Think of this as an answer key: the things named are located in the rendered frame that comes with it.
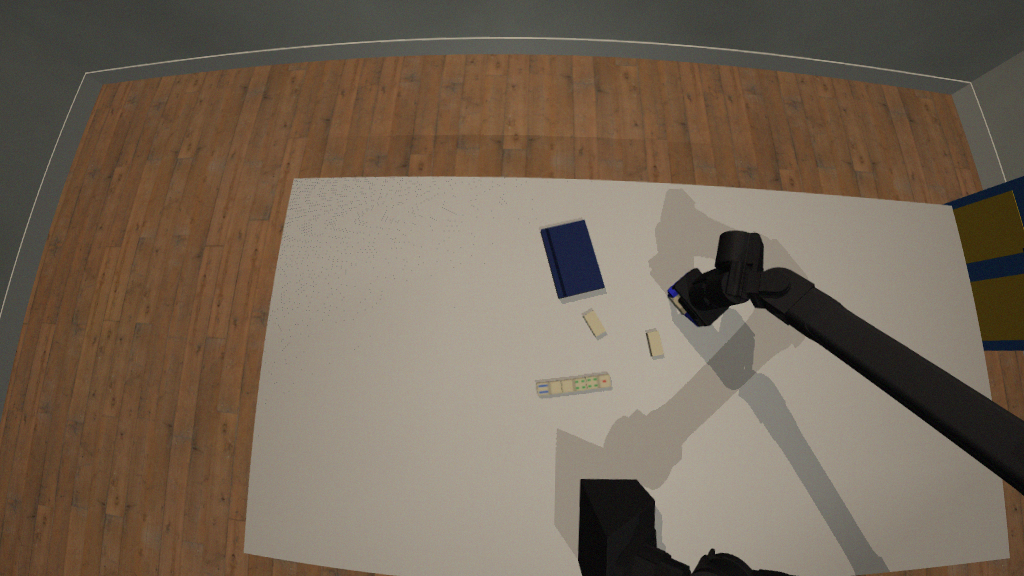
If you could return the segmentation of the dark blue notebook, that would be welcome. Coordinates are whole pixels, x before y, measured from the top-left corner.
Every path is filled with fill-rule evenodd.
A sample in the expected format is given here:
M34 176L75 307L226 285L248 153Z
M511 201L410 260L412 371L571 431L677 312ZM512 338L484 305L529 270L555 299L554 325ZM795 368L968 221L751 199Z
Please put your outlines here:
M604 288L585 220L541 229L558 299Z

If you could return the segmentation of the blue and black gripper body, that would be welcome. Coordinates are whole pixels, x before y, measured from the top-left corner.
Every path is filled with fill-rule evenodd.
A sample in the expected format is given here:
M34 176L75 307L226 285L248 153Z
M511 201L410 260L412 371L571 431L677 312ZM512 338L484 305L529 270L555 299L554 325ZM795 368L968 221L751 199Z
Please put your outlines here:
M717 307L713 305L705 296L705 286L708 280L696 283L692 283L702 275L698 268L694 268L687 273L687 275L681 278L675 285L672 286L672 290L681 296L678 299L680 305L685 308L685 311L690 315L694 322L699 326L710 326L714 321L716 321L728 307ZM700 321L700 320L702 321Z

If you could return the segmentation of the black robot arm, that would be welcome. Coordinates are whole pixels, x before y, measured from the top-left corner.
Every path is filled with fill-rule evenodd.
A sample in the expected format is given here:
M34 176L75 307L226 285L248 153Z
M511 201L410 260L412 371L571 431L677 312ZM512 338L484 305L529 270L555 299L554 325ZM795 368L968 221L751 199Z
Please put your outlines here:
M692 285L710 278L705 296L717 307L750 299L755 308L766 308L831 352L1024 496L1023 420L845 308L792 270L764 271L763 257L764 245L758 233L724 232L715 269L705 272ZM795 576L752 570L740 558L715 554L715 549L708 558L701 557L691 574L690 566L657 548L656 529L645 525L618 558L613 576Z

